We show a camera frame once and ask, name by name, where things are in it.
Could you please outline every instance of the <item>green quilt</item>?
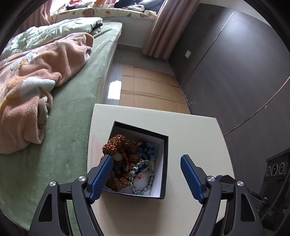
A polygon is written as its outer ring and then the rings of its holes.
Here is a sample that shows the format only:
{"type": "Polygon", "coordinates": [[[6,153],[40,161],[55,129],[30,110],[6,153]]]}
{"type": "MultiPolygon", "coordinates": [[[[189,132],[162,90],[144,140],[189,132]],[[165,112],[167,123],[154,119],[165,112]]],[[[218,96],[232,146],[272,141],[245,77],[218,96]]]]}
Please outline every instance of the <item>green quilt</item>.
{"type": "MultiPolygon", "coordinates": [[[[95,103],[103,103],[109,64],[122,23],[104,22],[82,70],[52,91],[43,144],[30,144],[13,154],[0,154],[0,208],[13,222],[29,229],[48,183],[74,181],[87,173],[88,141],[95,103]]],[[[68,201],[74,235],[80,235],[68,201]]]]}

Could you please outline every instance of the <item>gray tile floor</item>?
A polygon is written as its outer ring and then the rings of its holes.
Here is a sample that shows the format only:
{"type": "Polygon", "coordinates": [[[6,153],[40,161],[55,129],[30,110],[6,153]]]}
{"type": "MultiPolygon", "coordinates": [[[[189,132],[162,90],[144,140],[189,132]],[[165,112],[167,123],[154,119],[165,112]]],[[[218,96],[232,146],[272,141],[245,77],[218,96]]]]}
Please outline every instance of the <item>gray tile floor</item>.
{"type": "Polygon", "coordinates": [[[121,93],[124,65],[132,65],[135,67],[145,68],[169,75],[174,75],[168,62],[155,59],[153,57],[144,56],[139,48],[127,46],[125,47],[120,45],[117,47],[108,74],[108,86],[106,91],[105,104],[119,105],[119,99],[116,98],[118,98],[121,93]]]}

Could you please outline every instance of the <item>black box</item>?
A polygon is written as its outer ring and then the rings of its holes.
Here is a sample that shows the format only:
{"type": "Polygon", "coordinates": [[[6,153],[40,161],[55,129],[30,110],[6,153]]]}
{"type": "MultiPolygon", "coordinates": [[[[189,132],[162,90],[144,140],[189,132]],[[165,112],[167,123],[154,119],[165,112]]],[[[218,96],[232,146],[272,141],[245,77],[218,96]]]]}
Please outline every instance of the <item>black box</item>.
{"type": "MultiPolygon", "coordinates": [[[[122,134],[133,142],[139,142],[142,140],[149,142],[156,147],[156,157],[154,161],[154,181],[152,184],[152,189],[148,192],[145,192],[144,195],[133,194],[129,187],[126,187],[119,192],[115,192],[105,187],[104,191],[134,197],[163,199],[165,197],[167,178],[168,136],[115,121],[109,139],[116,136],[117,134],[122,134]]],[[[138,186],[140,186],[140,188],[144,188],[147,181],[148,179],[145,178],[142,178],[141,180],[136,178],[134,183],[136,188],[138,186]]]]}

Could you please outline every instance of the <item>white table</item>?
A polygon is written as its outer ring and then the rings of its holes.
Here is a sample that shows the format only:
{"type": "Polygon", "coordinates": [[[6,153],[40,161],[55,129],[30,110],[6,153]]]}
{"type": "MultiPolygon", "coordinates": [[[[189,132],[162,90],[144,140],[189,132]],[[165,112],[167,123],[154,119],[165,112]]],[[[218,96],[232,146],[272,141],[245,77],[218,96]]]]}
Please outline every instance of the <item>white table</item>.
{"type": "MultiPolygon", "coordinates": [[[[180,157],[189,154],[208,175],[234,178],[229,153],[215,118],[142,108],[95,104],[88,148],[88,171],[99,164],[114,121],[169,136],[166,193],[163,200],[103,192],[92,205],[105,235],[186,236],[201,205],[192,197],[180,169],[180,157]]],[[[223,217],[225,201],[218,219],[223,217]]]]}

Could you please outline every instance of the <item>silver screw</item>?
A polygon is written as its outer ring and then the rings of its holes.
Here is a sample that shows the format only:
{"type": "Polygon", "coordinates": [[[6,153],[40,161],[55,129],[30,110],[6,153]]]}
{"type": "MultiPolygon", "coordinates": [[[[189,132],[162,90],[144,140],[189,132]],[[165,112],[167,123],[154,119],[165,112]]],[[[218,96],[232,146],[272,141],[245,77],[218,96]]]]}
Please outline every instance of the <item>silver screw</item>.
{"type": "Polygon", "coordinates": [[[215,181],[215,177],[213,177],[213,176],[208,176],[208,177],[207,177],[207,180],[208,180],[209,182],[213,182],[213,181],[215,181]]]}
{"type": "Polygon", "coordinates": [[[238,182],[237,182],[237,185],[243,187],[243,186],[244,186],[244,183],[243,183],[242,181],[238,181],[238,182]]]}
{"type": "Polygon", "coordinates": [[[78,179],[80,182],[83,182],[86,180],[86,177],[85,176],[80,176],[79,179],[78,179]]]}
{"type": "Polygon", "coordinates": [[[49,183],[49,186],[51,186],[51,187],[53,187],[53,186],[55,186],[56,185],[56,182],[55,181],[51,181],[50,183],[49,183]]]}

